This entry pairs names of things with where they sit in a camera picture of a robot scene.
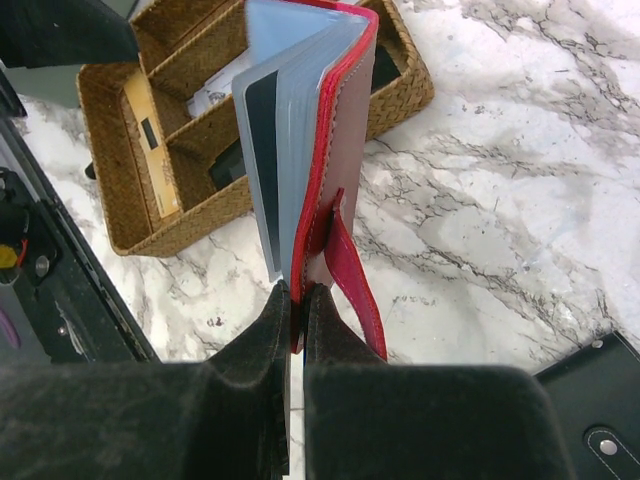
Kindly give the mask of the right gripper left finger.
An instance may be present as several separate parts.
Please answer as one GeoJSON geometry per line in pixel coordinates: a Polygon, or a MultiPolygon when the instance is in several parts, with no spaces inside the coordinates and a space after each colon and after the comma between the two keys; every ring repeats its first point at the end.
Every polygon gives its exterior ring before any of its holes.
{"type": "Polygon", "coordinates": [[[290,470],[290,293],[198,363],[1,371],[5,479],[280,479],[290,470]]]}

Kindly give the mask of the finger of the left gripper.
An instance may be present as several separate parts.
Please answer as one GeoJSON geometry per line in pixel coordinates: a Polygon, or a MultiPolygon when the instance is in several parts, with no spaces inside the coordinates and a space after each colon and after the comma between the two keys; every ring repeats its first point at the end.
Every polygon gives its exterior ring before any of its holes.
{"type": "Polygon", "coordinates": [[[134,62],[127,19],[102,1],[3,1],[1,60],[8,68],[134,62]]]}

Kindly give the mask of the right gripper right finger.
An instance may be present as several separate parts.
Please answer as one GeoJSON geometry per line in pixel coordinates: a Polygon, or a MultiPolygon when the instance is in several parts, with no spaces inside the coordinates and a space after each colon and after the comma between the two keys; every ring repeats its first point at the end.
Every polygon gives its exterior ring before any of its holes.
{"type": "Polygon", "coordinates": [[[571,479],[547,394],[500,365],[391,365],[341,319],[330,290],[305,302],[310,479],[571,479]]]}

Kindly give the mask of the grey card with stripe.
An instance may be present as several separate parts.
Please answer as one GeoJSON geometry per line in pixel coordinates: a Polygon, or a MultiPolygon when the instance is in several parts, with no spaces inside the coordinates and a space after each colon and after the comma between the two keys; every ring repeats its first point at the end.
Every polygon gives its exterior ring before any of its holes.
{"type": "Polygon", "coordinates": [[[279,210],[276,146],[276,88],[278,71],[249,85],[245,100],[260,186],[261,205],[275,270],[279,270],[279,210]]]}

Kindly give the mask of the red card holder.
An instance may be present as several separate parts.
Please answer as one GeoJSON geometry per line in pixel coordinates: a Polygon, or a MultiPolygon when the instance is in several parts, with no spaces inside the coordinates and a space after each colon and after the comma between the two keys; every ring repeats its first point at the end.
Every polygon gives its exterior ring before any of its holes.
{"type": "Polygon", "coordinates": [[[317,284],[337,285],[365,340],[387,354],[384,328],[352,237],[373,80],[378,15],[334,1],[249,1],[250,66],[232,82],[260,241],[271,280],[301,306],[317,284]],[[245,100],[278,71],[276,146],[279,270],[273,267],[245,100]]]}

